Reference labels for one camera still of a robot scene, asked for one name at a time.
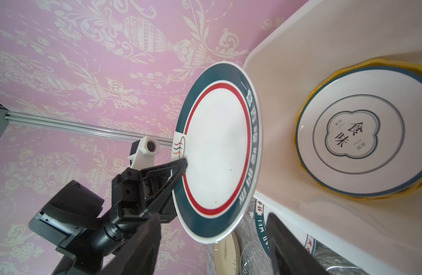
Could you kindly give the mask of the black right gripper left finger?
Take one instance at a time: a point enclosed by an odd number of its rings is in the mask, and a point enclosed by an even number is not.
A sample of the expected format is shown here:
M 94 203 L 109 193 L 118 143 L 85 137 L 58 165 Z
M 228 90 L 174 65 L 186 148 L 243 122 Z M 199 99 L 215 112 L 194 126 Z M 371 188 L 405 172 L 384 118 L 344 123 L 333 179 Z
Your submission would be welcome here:
M 100 275 L 152 275 L 161 242 L 161 220 L 154 214 L 129 239 Z

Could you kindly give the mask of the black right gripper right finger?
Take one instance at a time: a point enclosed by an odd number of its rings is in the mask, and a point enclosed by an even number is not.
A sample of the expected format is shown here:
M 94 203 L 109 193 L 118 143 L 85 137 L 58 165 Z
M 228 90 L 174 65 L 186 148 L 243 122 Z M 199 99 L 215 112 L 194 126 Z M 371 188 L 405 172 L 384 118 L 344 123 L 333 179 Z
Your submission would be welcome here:
M 326 275 L 328 273 L 273 213 L 268 215 L 267 236 L 275 275 Z

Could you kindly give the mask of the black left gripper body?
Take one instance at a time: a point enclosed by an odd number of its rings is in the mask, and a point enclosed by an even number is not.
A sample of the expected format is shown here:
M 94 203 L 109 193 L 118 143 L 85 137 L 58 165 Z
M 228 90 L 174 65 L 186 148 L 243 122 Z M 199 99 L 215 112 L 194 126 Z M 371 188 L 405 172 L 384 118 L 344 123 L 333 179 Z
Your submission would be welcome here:
M 141 186 L 139 172 L 127 168 L 112 180 L 112 204 L 109 211 L 111 223 L 144 223 L 150 218 L 138 215 Z M 170 223 L 176 217 L 160 216 L 160 219 L 162 223 Z

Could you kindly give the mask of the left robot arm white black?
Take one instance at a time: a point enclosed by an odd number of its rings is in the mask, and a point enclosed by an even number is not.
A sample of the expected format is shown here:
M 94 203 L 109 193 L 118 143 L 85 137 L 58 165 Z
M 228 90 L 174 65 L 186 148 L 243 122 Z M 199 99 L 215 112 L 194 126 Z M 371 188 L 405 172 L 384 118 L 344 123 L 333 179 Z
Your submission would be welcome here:
M 62 254 L 54 274 L 152 275 L 161 226 L 177 216 L 172 192 L 187 166 L 179 159 L 125 169 L 112 180 L 106 212 L 104 200 L 77 181 L 64 186 L 29 223 Z

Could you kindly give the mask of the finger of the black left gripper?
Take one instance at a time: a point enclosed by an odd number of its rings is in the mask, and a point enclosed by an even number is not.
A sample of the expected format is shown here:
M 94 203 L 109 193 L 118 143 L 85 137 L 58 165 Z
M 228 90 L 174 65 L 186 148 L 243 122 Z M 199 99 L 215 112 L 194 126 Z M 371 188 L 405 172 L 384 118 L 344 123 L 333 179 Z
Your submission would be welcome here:
M 150 217 L 159 214 L 162 217 L 176 217 L 173 190 L 180 183 L 188 167 L 185 158 L 165 165 L 142 169 L 141 186 L 138 202 L 138 215 Z

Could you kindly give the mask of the white plate red green rim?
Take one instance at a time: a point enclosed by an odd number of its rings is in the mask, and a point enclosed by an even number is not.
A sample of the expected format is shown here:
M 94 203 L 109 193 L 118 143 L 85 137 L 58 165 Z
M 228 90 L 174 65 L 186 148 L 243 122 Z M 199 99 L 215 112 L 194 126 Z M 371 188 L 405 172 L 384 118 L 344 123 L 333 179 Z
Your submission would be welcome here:
M 177 216 L 203 244 L 228 236 L 253 197 L 262 155 L 260 103 L 246 72 L 220 62 L 203 71 L 186 96 L 172 160 L 187 168 L 173 189 Z

